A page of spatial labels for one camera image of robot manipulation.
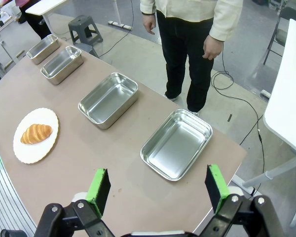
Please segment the pink shirt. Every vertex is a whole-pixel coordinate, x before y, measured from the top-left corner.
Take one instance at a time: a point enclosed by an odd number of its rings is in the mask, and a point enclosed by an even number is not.
[[[3,4],[6,4],[7,2],[10,2],[11,0],[2,0]],[[23,7],[25,4],[27,4],[30,0],[15,0],[15,4],[19,7]]]

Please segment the white sneaker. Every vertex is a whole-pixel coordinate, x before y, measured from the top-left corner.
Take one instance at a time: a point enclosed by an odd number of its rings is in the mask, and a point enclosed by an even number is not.
[[[192,111],[190,111],[190,110],[189,110],[189,112],[190,112],[191,114],[195,115],[195,116],[199,116],[199,112],[192,112]]]
[[[171,100],[171,101],[176,101],[176,100],[179,98],[179,96],[177,96],[176,98],[169,99],[169,98],[166,96],[166,94],[164,94],[163,97],[165,97],[165,98],[167,98],[168,100]]]

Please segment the person's left hand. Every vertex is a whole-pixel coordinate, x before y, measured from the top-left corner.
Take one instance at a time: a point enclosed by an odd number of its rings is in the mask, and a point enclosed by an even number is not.
[[[214,39],[210,35],[208,35],[204,41],[204,55],[203,58],[208,58],[208,60],[212,60],[216,58],[217,55],[220,55],[222,52],[222,41]]]

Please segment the white sweater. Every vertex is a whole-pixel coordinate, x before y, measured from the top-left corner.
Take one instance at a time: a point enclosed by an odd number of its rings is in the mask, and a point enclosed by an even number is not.
[[[243,0],[141,0],[143,13],[161,11],[165,17],[200,22],[214,18],[210,36],[221,41],[228,39],[236,28]]]

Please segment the metal grille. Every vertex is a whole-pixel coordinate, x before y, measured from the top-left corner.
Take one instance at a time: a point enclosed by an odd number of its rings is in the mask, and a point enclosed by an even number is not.
[[[0,158],[0,232],[23,230],[33,237],[36,225],[16,193]]]

